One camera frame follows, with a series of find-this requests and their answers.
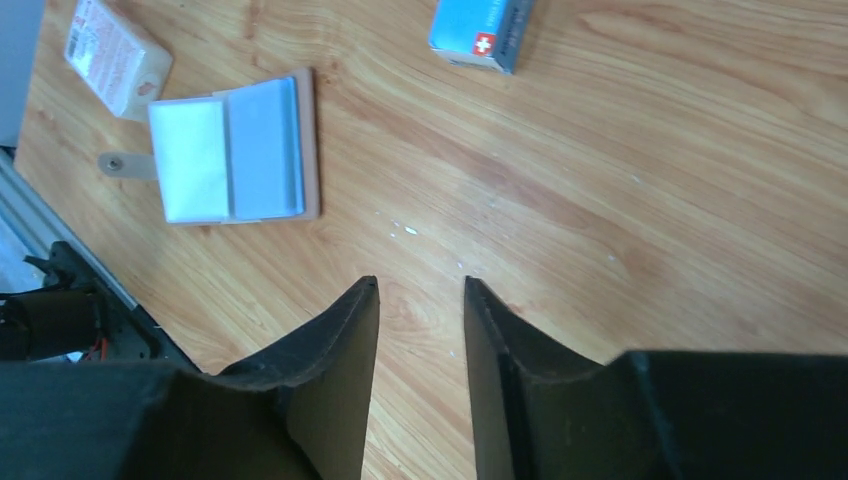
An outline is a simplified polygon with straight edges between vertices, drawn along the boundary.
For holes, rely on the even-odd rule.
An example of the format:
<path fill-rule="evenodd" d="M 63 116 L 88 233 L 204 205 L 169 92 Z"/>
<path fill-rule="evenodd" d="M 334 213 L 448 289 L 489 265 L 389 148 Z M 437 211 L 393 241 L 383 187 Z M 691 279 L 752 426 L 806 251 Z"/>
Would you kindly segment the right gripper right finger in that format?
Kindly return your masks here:
<path fill-rule="evenodd" d="M 464 284 L 481 479 L 843 479 L 843 356 L 565 347 Z"/>

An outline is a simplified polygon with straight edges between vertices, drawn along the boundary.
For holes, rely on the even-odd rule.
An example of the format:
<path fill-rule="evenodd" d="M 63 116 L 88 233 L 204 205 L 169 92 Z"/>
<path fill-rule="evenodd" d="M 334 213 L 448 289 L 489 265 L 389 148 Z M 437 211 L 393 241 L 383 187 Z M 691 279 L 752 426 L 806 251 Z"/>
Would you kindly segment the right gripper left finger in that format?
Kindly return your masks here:
<path fill-rule="evenodd" d="M 166 360 L 1 366 L 5 479 L 357 479 L 373 276 L 215 375 Z"/>

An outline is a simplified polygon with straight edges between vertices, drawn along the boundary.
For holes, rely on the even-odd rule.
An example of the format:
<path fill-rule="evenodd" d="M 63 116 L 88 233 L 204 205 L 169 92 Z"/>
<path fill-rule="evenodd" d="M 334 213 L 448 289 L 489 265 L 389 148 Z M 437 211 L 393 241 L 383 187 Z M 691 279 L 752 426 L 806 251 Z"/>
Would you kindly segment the pink leather card holder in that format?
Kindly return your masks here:
<path fill-rule="evenodd" d="M 154 181 L 170 224 L 314 220 L 321 214 L 314 71 L 148 108 L 152 151 L 106 152 L 117 179 Z"/>

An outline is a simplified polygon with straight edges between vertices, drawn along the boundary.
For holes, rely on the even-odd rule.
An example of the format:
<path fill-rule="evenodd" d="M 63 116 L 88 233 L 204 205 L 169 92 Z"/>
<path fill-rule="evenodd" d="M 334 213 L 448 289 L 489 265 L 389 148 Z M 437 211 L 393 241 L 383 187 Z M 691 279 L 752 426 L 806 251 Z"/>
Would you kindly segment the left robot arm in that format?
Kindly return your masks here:
<path fill-rule="evenodd" d="M 101 337 L 103 303 L 84 289 L 1 296 L 1 359 L 38 361 L 81 352 Z"/>

